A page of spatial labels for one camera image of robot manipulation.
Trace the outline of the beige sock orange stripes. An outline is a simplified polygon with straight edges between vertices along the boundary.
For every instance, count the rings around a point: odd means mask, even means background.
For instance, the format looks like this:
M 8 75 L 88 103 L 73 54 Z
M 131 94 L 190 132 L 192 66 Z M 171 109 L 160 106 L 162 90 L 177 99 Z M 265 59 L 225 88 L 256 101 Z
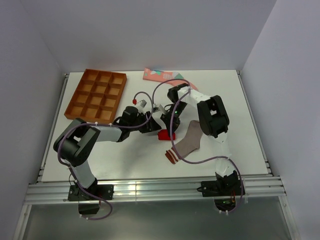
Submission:
M 192 120 L 189 123 L 184 138 L 175 144 L 175 148 L 171 147 L 165 152 L 166 158 L 172 164 L 176 164 L 181 158 L 184 159 L 200 148 L 202 135 L 203 131 L 201 130 L 200 123 L 196 120 Z

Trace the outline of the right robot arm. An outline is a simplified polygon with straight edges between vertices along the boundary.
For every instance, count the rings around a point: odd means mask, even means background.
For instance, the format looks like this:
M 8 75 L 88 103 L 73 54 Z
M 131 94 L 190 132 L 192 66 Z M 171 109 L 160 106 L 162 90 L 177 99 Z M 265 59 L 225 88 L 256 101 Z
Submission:
M 197 191 L 203 197 L 242 196 L 245 194 L 244 183 L 234 162 L 230 159 L 227 133 L 230 120 L 220 96 L 207 96 L 183 83 L 168 90 L 171 100 L 170 109 L 161 115 L 170 140 L 180 125 L 180 115 L 187 105 L 197 110 L 198 119 L 189 123 L 184 138 L 165 152 L 172 163 L 186 161 L 186 157 L 200 148 L 203 135 L 221 150 L 220 155 L 212 157 L 215 161 L 215 180 L 203 181 Z

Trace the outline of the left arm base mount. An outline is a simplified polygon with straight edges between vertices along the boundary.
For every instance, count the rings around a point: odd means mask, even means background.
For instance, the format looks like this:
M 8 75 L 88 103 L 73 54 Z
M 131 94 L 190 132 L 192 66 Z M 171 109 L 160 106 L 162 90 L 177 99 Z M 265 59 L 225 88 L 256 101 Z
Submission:
M 81 189 L 77 184 L 69 187 L 68 202 L 78 202 L 78 212 L 82 216 L 91 217 L 98 213 L 102 203 L 113 199 L 113 184 L 98 184 L 90 189 Z

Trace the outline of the red sock with bear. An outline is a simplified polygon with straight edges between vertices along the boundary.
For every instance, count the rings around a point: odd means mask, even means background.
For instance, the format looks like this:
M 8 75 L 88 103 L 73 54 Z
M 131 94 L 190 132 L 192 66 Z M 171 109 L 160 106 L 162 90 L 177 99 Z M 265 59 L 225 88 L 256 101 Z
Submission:
M 157 133 L 159 141 L 170 141 L 171 136 L 167 129 L 162 129 Z

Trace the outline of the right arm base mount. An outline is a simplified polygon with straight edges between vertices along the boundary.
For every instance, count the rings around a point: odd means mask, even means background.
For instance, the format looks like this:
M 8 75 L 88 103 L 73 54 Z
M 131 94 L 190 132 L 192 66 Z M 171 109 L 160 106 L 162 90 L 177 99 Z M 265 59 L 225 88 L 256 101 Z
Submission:
M 204 198 L 214 197 L 215 207 L 225 214 L 233 211 L 237 206 L 236 198 L 240 197 L 240 200 L 242 200 L 246 193 L 245 187 L 240 180 L 202 181 L 200 187 L 196 190 L 201 193 Z

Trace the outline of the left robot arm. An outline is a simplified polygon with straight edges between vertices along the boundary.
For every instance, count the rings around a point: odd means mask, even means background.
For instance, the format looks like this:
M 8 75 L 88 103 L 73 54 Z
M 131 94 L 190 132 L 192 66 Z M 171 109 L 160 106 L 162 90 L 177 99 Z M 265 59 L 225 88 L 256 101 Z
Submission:
M 91 171 L 88 157 L 96 142 L 120 143 L 131 132 L 146 134 L 161 129 L 150 111 L 143 113 L 134 106 L 127 106 L 121 116 L 107 125 L 75 118 L 56 139 L 53 149 L 58 153 L 59 162 L 68 166 L 77 183 L 81 184 L 79 194 L 91 200 L 98 193 L 98 180 Z

